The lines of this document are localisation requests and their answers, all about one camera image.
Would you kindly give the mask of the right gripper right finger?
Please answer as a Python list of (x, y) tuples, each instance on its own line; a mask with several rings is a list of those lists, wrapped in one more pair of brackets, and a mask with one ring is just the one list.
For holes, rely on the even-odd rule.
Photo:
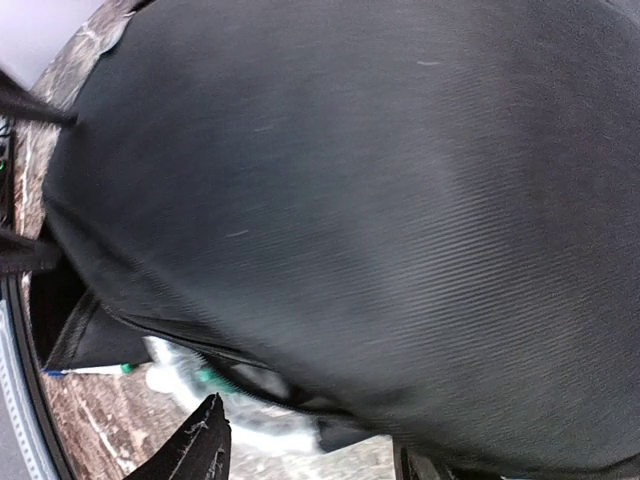
[(396, 440), (393, 441), (395, 478), (398, 480), (463, 480), (479, 479), (477, 472), (450, 469), (446, 465), (433, 463), (426, 457), (412, 454)]

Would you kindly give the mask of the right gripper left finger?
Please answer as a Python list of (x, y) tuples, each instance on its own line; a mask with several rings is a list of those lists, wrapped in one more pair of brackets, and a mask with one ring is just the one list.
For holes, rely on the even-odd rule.
[(127, 480), (227, 480), (231, 446), (223, 401), (211, 394)]

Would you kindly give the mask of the green white glue stick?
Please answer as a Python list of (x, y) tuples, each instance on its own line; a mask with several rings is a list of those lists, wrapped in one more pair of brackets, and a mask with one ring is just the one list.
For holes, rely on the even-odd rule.
[(145, 374), (145, 383), (153, 391), (164, 394), (198, 394), (213, 382), (208, 369), (181, 370), (175, 366), (154, 365)]

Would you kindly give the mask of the black student backpack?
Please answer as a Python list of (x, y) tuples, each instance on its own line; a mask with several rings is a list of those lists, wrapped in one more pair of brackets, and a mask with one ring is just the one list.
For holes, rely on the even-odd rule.
[(639, 472), (635, 1), (155, 1), (42, 192), (122, 322), (451, 466)]

